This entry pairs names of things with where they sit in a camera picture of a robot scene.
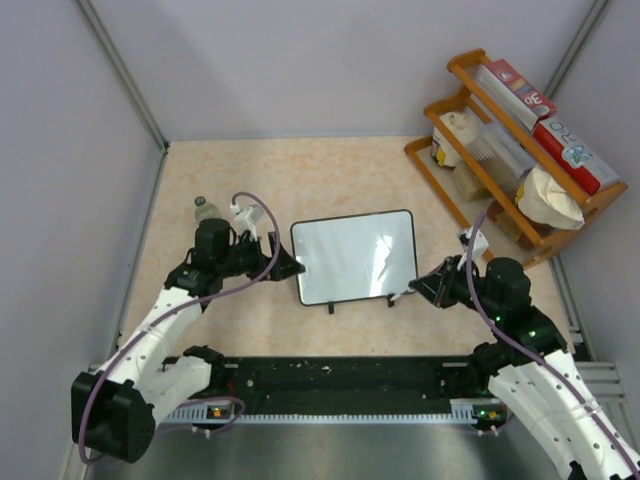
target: orange wooden shelf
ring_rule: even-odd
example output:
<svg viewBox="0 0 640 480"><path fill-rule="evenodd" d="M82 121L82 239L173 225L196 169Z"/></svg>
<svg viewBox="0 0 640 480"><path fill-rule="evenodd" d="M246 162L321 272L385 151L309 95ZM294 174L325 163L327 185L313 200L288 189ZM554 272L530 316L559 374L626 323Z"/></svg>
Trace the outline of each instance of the orange wooden shelf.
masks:
<svg viewBox="0 0 640 480"><path fill-rule="evenodd" d="M590 225L593 220L602 213L602 211L604 211L618 196L620 196L627 189L627 185L624 182L619 182L601 190L593 196L589 196L584 190L582 190L577 182L547 154L544 148L542 148L542 146L540 146L528 132L521 128L519 124L491 98L482 86L475 81L474 74L470 73L470 71L477 68L479 65L488 63L491 63L491 60L487 57L485 51L481 49L473 50L451 59L448 64L448 69L460 79L462 85L458 92L452 97L428 105L424 109L424 114L433 122L434 126L458 152L464 162L469 166L469 169L485 185L493 198L500 203L500 206L533 245L532 250L523 250L522 255L520 255L520 260L523 265L525 267L530 267L557 255L562 248L570 243L580 232ZM463 111L466 108L469 108L482 122L490 123L492 121L491 116L487 114L483 106L479 105L474 100L474 97L477 98L484 108L489 110L508 131L511 132L523 148L525 148L536 159L536 161L555 178L558 184L562 186L581 206L585 216L585 225L580 230L558 230L553 231L546 236L541 234L533 222L520 212L513 200L502 191L500 186L491 178L469 150L462 145L453 132L451 132L451 130L449 130L440 120L440 116L444 113L451 111ZM430 148L431 136L428 136L409 143L405 147L405 152L447 208L451 211L460 226L462 228L468 228L471 226L471 223L475 218L468 219L467 216L465 216L460 205L456 204L452 199L452 192L447 191L447 189L443 187L442 180L446 179L442 176L443 174L433 170L433 167L428 166L429 164L425 163L425 161L420 157L419 152L421 150ZM493 253L487 252L486 258L493 258Z"/></svg>

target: red and white box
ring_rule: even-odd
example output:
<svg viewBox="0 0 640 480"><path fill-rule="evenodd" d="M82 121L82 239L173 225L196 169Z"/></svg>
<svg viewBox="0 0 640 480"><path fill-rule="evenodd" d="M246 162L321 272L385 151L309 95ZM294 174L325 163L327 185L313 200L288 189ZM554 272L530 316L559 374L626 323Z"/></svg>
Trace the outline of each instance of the red and white box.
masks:
<svg viewBox="0 0 640 480"><path fill-rule="evenodd" d="M620 181L616 172L558 117L541 120L533 138L589 195Z"/></svg>
<svg viewBox="0 0 640 480"><path fill-rule="evenodd" d="M500 106L532 132L539 120L555 115L556 106L504 59L482 65L477 80Z"/></svg>

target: metal table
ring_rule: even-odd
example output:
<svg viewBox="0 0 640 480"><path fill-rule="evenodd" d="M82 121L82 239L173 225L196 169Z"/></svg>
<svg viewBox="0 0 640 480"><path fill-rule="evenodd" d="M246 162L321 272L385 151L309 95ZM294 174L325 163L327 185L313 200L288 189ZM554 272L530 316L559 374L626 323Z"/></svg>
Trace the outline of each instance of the metal table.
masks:
<svg viewBox="0 0 640 480"><path fill-rule="evenodd" d="M207 440L158 436L136 464L104 460L88 480L553 480L555 468L516 421L499 437L468 426L238 425Z"/></svg>

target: beige floor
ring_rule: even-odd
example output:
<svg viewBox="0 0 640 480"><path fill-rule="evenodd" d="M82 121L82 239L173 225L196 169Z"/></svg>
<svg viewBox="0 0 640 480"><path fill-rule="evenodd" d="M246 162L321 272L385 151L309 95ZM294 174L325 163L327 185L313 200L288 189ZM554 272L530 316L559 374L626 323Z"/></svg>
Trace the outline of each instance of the beige floor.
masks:
<svg viewBox="0 0 640 480"><path fill-rule="evenodd" d="M192 246L193 199L204 195L226 211L239 190L255 193L280 223L406 208L415 220L418 268L424 274L460 253L457 224L403 152L406 137L176 142L170 149L135 283L124 338L144 318L167 273ZM262 234L269 229L263 220ZM537 306L567 332L547 264L528 271ZM225 287L245 279L232 279ZM478 315L462 306L438 310L418 295L392 309L384 300L303 307L293 279L262 283L211 304L175 352L209 345L225 355L465 354L491 341Z"/></svg>

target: whiteboard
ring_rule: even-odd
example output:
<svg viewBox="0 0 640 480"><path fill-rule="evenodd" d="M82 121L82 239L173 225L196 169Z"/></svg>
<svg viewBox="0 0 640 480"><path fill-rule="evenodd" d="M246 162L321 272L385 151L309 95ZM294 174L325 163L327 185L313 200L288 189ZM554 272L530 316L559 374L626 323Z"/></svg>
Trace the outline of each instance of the whiteboard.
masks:
<svg viewBox="0 0 640 480"><path fill-rule="evenodd" d="M408 210L299 222L291 238L303 305L400 293L418 276Z"/></svg>

